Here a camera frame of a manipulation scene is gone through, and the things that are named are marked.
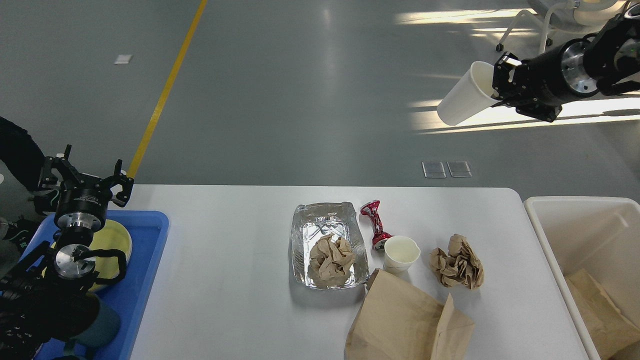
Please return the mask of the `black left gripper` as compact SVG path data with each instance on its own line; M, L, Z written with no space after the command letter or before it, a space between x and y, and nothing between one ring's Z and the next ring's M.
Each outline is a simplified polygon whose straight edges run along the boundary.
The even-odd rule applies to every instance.
M62 155L45 157L36 195L43 197L54 190L59 191L54 217L59 229L101 230L105 227L108 203L125 208L135 180L122 171L122 160L118 159L113 174L100 180L97 189L83 187L82 173L69 160L72 148L67 145Z

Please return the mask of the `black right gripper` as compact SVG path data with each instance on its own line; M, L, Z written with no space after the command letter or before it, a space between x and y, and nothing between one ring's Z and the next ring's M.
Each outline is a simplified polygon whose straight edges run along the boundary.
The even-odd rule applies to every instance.
M499 101L498 107L514 108L522 116L553 123L562 112L562 105L570 102L570 88L562 74L566 48L556 47L523 61L505 51L493 66L491 97ZM518 91L518 99L510 99Z

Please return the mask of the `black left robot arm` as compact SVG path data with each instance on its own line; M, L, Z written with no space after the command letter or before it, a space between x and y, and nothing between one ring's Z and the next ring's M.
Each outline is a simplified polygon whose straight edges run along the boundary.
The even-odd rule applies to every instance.
M91 360L119 332L121 317L91 292L127 274L126 252L91 249L106 225L109 203L125 207L134 178L122 171L101 178L76 169L64 153L44 159L38 186L59 192L54 243L41 242L1 279L1 358L32 360L46 342L64 342L64 360Z

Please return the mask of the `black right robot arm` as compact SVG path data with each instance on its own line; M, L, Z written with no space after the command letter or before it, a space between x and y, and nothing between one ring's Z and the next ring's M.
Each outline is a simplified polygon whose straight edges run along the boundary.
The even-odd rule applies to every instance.
M504 52L494 64L497 106L553 122L562 106L597 94L638 91L629 77L639 72L639 5L615 14L598 32L586 34L531 59Z

